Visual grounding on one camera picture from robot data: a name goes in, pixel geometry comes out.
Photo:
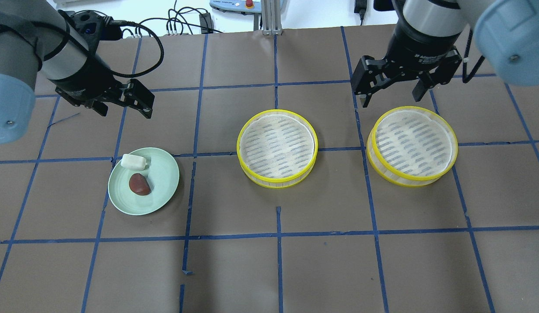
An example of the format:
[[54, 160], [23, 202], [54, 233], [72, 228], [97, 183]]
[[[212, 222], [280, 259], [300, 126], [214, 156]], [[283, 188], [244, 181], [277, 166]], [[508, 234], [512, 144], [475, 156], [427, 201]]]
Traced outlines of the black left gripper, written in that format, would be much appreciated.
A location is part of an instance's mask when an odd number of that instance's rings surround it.
[[[108, 113], [105, 102], [118, 103], [123, 84], [106, 78], [74, 78], [55, 81], [57, 92], [70, 105], [92, 109], [102, 117]], [[152, 118], [155, 95], [138, 79], [130, 79], [124, 87], [124, 104], [138, 111], [146, 119]]]

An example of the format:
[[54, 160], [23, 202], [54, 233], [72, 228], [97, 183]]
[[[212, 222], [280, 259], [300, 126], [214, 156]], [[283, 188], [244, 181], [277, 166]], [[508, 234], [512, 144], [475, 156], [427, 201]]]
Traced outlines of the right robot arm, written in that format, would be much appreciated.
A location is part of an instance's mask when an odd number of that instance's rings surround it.
[[367, 107], [392, 84], [416, 80], [420, 101], [462, 67], [468, 83], [486, 60], [505, 83], [539, 85], [539, 0], [376, 0], [397, 24], [383, 59], [364, 55], [351, 76]]

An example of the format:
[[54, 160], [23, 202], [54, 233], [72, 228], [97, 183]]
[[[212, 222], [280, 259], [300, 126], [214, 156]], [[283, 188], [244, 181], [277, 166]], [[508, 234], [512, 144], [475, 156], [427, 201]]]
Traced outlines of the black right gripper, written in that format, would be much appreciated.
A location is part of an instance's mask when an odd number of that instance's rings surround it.
[[454, 77], [456, 70], [462, 64], [462, 56], [455, 46], [452, 46], [438, 61], [424, 64], [420, 60], [411, 65], [415, 54], [401, 60], [391, 60], [384, 57], [376, 60], [371, 56], [362, 56], [355, 66], [351, 77], [351, 87], [355, 95], [363, 102], [362, 107], [367, 108], [372, 95], [379, 90], [387, 89], [392, 84], [403, 81], [418, 80], [412, 95], [414, 101], [420, 102], [429, 89], [437, 84], [447, 84]]

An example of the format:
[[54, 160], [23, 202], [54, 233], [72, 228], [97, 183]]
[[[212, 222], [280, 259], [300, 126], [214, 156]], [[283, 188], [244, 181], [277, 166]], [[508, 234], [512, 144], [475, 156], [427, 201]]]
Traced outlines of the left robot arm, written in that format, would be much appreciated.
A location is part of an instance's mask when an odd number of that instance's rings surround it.
[[75, 107], [101, 116], [108, 103], [130, 107], [150, 119], [154, 95], [138, 77], [151, 73], [164, 59], [140, 73], [118, 73], [97, 54], [101, 41], [122, 38], [122, 27], [142, 24], [114, 20], [87, 10], [55, 10], [45, 0], [0, 0], [0, 144], [25, 135], [35, 106], [35, 83], [42, 73], [55, 92]]

